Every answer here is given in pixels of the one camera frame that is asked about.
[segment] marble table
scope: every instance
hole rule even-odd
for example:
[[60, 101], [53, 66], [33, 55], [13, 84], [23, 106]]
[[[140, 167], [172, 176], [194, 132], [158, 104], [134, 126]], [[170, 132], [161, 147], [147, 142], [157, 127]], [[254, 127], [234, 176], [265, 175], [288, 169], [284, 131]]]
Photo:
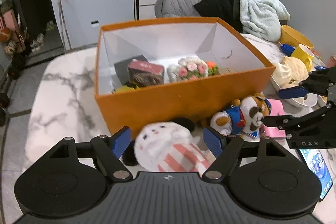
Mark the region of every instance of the marble table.
[[[282, 59], [283, 55], [276, 44], [249, 34], [244, 36], [271, 62]], [[98, 135], [110, 135], [93, 96], [95, 54], [95, 48], [74, 52], [56, 58], [46, 68], [31, 110], [24, 170], [64, 137], [73, 137], [76, 142], [88, 142]], [[268, 98], [277, 98], [270, 82], [264, 93]], [[297, 117], [313, 111], [311, 108], [297, 108], [285, 101], [283, 106], [288, 114]], [[194, 142], [200, 148], [204, 145], [201, 134], [201, 130], [193, 133]], [[285, 140], [280, 143], [289, 149]], [[322, 150], [322, 154], [330, 169], [330, 155], [325, 150]], [[90, 159], [80, 161], [93, 166]], [[144, 169], [130, 168], [133, 176], [139, 170]], [[336, 223], [335, 188], [333, 186], [333, 189], [330, 189], [324, 201], [318, 203], [314, 210], [314, 215], [323, 223]]]

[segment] mug handle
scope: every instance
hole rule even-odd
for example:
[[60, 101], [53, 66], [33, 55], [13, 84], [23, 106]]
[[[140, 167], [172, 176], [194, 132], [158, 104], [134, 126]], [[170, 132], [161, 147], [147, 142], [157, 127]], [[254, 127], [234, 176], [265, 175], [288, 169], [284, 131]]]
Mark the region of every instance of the mug handle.
[[311, 68], [313, 67], [313, 61], [312, 61], [310, 58], [307, 58], [307, 59], [304, 61], [304, 65], [306, 66], [307, 71], [308, 71], [308, 73], [309, 73], [310, 70], [311, 70]]

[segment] metal screw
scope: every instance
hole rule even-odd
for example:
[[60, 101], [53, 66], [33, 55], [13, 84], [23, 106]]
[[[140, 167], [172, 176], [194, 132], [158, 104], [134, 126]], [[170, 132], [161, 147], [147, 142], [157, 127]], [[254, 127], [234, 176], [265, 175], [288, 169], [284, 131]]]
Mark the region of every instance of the metal screw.
[[218, 171], [208, 171], [205, 173], [205, 176], [209, 179], [219, 179], [221, 178], [222, 173]]
[[128, 171], [125, 171], [125, 170], [119, 170], [119, 171], [116, 171], [113, 173], [113, 176], [116, 178], [116, 179], [126, 179], [128, 178], [130, 175], [130, 173]]

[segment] brown plush toy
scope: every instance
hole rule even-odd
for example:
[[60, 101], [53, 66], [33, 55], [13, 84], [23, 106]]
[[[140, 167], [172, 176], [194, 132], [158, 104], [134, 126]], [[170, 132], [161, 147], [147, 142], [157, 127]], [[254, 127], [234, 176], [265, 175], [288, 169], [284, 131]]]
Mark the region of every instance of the brown plush toy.
[[220, 134], [249, 134], [257, 138], [259, 128], [263, 125], [263, 117], [270, 114], [271, 104], [262, 93], [244, 98], [234, 99], [231, 107], [217, 112], [211, 119], [210, 126]]

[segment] light blue towel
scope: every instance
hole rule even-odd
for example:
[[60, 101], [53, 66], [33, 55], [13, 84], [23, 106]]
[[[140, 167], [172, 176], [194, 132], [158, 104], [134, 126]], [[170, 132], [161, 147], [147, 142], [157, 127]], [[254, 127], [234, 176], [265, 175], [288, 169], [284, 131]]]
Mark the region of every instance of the light blue towel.
[[276, 42], [280, 39], [279, 20], [290, 20], [290, 16], [279, 0], [240, 0], [243, 30], [268, 41]]

